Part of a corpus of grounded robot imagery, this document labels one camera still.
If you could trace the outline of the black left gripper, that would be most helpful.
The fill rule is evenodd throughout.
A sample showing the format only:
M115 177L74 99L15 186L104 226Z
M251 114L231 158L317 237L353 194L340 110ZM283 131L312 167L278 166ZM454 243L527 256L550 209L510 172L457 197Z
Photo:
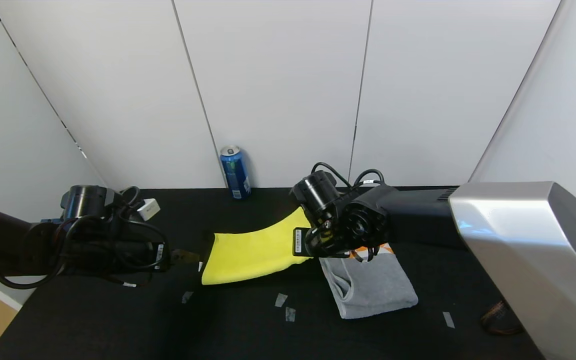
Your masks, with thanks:
M192 251L173 249L165 242L117 241L117 272L165 272L170 264L198 264L201 256Z

